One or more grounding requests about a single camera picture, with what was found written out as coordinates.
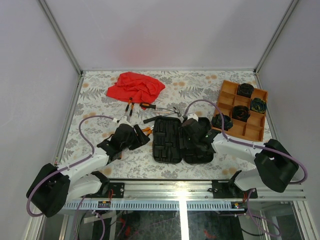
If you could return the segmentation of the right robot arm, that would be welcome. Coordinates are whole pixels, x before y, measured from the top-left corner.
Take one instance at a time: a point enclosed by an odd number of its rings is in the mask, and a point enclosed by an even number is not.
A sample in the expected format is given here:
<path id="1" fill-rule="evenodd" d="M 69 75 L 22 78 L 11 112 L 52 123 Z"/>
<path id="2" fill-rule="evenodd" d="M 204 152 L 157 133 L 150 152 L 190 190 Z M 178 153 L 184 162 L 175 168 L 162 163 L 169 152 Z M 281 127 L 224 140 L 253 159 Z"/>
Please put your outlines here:
<path id="1" fill-rule="evenodd" d="M 245 191 L 266 186 L 278 193 L 285 191 L 299 169 L 286 149 L 274 139 L 267 143 L 231 138 L 220 130 L 207 130 L 189 118 L 180 128 L 181 148 L 194 150 L 203 158 L 211 154 L 232 155 L 255 165 L 238 170 L 228 182 L 228 192 L 240 197 Z"/>

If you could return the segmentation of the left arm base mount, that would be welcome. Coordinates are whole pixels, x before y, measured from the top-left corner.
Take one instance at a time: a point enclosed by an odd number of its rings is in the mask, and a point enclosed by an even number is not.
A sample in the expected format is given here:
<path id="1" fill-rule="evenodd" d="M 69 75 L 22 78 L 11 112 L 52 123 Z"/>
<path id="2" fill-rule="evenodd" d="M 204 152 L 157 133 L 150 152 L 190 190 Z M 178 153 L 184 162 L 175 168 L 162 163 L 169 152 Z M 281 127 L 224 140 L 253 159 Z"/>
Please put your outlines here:
<path id="1" fill-rule="evenodd" d="M 122 199 L 125 193 L 124 182 L 110 182 L 108 185 L 103 185 L 102 190 L 97 193 L 87 194 L 87 198 L 100 198 L 100 199 Z"/>

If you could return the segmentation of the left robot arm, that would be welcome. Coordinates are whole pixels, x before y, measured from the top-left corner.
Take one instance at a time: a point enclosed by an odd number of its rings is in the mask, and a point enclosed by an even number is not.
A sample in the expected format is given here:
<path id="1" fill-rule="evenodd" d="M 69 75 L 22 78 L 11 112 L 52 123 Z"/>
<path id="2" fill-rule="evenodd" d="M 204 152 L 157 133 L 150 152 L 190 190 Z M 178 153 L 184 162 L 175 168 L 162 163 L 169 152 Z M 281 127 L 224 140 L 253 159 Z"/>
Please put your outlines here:
<path id="1" fill-rule="evenodd" d="M 33 203 L 50 218 L 74 199 L 111 197 L 110 181 L 99 170 L 119 160 L 124 150 L 135 150 L 149 141 L 137 124 L 120 124 L 114 134 L 94 147 L 91 155 L 60 166 L 44 165 L 26 193 L 27 203 Z"/>

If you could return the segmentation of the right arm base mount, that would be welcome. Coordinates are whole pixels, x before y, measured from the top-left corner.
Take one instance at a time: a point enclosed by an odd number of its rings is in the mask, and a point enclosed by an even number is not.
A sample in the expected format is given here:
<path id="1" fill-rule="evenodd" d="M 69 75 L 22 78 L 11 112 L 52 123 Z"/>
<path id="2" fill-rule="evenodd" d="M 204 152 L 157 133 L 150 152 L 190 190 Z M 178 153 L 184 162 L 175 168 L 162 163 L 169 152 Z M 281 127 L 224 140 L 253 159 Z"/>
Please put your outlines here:
<path id="1" fill-rule="evenodd" d="M 214 199 L 243 199 L 248 197 L 250 192 L 241 190 L 228 180 L 212 180 L 211 189 Z"/>

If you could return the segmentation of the black plastic tool case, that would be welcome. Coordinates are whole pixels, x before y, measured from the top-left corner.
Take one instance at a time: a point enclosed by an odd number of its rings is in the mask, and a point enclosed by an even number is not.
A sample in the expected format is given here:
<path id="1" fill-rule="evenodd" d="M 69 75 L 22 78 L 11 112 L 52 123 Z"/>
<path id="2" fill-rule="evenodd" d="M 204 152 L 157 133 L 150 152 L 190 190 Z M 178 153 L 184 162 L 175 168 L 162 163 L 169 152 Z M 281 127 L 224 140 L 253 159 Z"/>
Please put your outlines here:
<path id="1" fill-rule="evenodd" d="M 214 159 L 214 151 L 202 151 L 182 128 L 178 118 L 161 117 L 153 126 L 152 156 L 158 163 L 207 164 Z"/>

